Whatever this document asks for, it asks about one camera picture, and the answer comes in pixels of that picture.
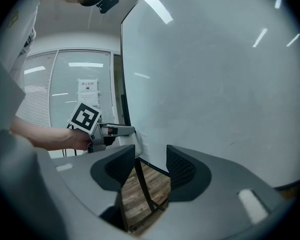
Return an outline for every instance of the wooden floor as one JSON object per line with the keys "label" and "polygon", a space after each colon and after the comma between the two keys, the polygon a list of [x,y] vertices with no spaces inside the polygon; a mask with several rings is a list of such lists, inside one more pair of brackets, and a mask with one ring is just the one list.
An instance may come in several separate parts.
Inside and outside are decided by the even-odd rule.
{"label": "wooden floor", "polygon": [[[171,191],[170,178],[161,174],[160,172],[150,168],[149,166],[141,163],[145,181],[152,200],[161,204]],[[289,200],[295,197],[300,187],[294,187],[285,191],[280,191],[284,199]],[[134,226],[147,215],[151,213],[147,204],[145,196],[139,184],[136,170],[133,169],[128,180],[122,188],[122,201],[123,209],[125,212],[128,227]],[[164,208],[168,207],[168,202],[164,204]],[[139,227],[131,231],[132,235],[140,236],[148,228],[150,228],[163,214],[163,211],[156,211],[149,219],[143,222]]]}

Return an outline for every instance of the whiteboard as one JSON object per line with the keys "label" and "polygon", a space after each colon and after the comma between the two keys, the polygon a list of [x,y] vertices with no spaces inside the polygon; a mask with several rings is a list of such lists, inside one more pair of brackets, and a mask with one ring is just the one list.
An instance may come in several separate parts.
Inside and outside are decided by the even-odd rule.
{"label": "whiteboard", "polygon": [[300,27],[282,0],[140,0],[122,22],[141,157],[176,145],[300,180]]}

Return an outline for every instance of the paper sign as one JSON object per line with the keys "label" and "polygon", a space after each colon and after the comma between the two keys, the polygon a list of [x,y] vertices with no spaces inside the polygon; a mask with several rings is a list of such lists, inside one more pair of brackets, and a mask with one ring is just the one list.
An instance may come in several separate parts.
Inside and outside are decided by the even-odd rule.
{"label": "paper sign", "polygon": [[97,79],[79,79],[78,93],[96,93],[97,91]]}
{"label": "paper sign", "polygon": [[90,93],[78,93],[78,101],[86,103],[90,106],[98,106],[98,93],[90,92]]}
{"label": "paper sign", "polygon": [[99,106],[97,79],[78,79],[78,101]]}

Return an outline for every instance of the ceiling light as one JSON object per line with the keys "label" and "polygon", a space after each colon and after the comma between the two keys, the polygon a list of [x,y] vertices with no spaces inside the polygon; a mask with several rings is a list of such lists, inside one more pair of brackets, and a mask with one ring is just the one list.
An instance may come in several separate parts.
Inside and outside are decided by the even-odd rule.
{"label": "ceiling light", "polygon": [[279,8],[280,8],[280,5],[281,5],[281,1],[282,1],[282,0],[276,0],[276,1],[275,1],[274,8],[279,9]]}
{"label": "ceiling light", "polygon": [[292,45],[292,43],[294,42],[294,41],[296,41],[297,40],[297,38],[300,36],[300,34],[297,34],[295,37],[294,37],[294,39],[292,39],[291,41],[290,41],[290,43],[288,43],[287,45],[286,45],[286,47],[289,47],[290,45]]}
{"label": "ceiling light", "polygon": [[68,93],[57,93],[57,94],[52,94],[52,96],[59,96],[59,95],[67,95]]}
{"label": "ceiling light", "polygon": [[134,72],[134,75],[135,75],[135,76],[138,76],[138,77],[142,77],[142,78],[147,78],[147,79],[150,78],[150,76],[147,76],[147,75],[145,75],[145,74],[139,74],[139,73],[136,73],[136,72]]}
{"label": "ceiling light", "polygon": [[174,19],[171,17],[170,13],[164,7],[164,5],[159,0],[144,0],[151,8],[159,15],[159,17],[164,21],[165,24],[168,24]]}
{"label": "ceiling light", "polygon": [[33,73],[33,72],[37,72],[37,71],[41,71],[41,70],[45,70],[46,68],[44,66],[37,66],[34,68],[30,68],[24,71],[24,74],[29,74],[29,73]]}
{"label": "ceiling light", "polygon": [[88,62],[70,62],[69,67],[93,67],[102,68],[104,65],[102,63],[88,63]]}
{"label": "ceiling light", "polygon": [[257,47],[257,45],[259,44],[260,40],[264,37],[264,35],[266,34],[266,32],[268,31],[267,28],[264,28],[261,32],[261,34],[259,35],[259,37],[257,38],[257,40],[255,41],[254,45],[252,47]]}

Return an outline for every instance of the white wall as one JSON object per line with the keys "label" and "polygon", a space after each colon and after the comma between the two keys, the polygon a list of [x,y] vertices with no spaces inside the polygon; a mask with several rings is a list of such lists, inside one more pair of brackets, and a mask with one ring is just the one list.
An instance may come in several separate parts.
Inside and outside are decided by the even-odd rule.
{"label": "white wall", "polygon": [[120,37],[97,32],[66,32],[38,36],[29,55],[61,48],[93,48],[120,52]]}

